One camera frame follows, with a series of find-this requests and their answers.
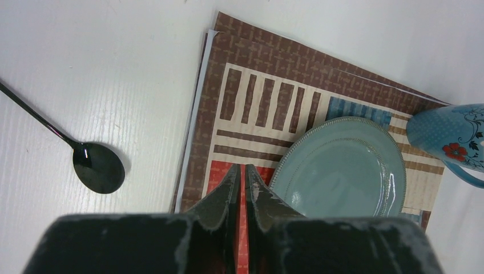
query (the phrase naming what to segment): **plate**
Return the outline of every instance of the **plate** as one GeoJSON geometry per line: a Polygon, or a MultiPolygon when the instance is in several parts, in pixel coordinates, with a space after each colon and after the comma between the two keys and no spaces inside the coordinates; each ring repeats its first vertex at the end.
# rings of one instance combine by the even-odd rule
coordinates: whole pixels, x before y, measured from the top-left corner
{"type": "Polygon", "coordinates": [[[269,187],[307,217],[397,216],[405,199],[405,163],[377,123],[336,118],[292,145],[269,187]]]}

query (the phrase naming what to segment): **white surface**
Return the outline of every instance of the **white surface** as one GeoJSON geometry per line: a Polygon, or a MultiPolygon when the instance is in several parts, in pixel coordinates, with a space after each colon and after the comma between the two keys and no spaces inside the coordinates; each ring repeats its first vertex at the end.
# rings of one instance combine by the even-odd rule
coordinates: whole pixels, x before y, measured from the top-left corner
{"type": "MultiPolygon", "coordinates": [[[[0,273],[72,212],[167,211],[216,10],[451,103],[484,102],[482,1],[3,0],[0,77],[73,137],[130,171],[113,195],[82,186],[69,147],[0,96],[0,273]]],[[[484,191],[445,173],[428,234],[447,273],[481,273],[484,191]]]]}

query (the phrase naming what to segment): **brown patterned placemat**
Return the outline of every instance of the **brown patterned placemat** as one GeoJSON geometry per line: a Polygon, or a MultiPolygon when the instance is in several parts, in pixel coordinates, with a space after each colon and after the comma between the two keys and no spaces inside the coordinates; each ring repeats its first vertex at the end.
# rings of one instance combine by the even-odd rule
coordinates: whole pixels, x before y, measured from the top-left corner
{"type": "MultiPolygon", "coordinates": [[[[405,127],[413,114],[441,106],[304,56],[219,33],[194,117],[181,211],[209,193],[232,163],[255,164],[268,183],[277,162],[305,131],[338,116],[362,116],[398,143],[408,178],[403,215],[425,227],[443,165],[411,147],[405,127]]],[[[241,206],[240,273],[248,261],[241,206]]]]}

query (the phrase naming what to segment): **spoon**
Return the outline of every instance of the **spoon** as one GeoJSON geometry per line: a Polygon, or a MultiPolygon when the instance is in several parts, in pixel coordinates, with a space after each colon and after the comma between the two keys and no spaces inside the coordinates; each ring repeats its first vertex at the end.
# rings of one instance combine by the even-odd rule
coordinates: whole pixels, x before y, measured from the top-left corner
{"type": "Polygon", "coordinates": [[[59,131],[41,117],[22,99],[17,97],[4,84],[0,83],[2,92],[47,127],[55,135],[72,147],[72,162],[80,181],[90,190],[109,194],[116,191],[124,181],[124,167],[119,157],[109,148],[95,143],[79,143],[59,131]]]}

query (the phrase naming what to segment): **spoon bowl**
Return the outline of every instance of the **spoon bowl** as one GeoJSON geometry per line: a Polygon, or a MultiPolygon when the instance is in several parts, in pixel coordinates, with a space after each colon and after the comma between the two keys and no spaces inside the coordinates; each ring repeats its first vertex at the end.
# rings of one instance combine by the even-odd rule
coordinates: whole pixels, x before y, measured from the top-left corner
{"type": "Polygon", "coordinates": [[[101,144],[79,143],[72,153],[72,163],[81,182],[94,192],[110,194],[123,184],[123,163],[101,144]]]}

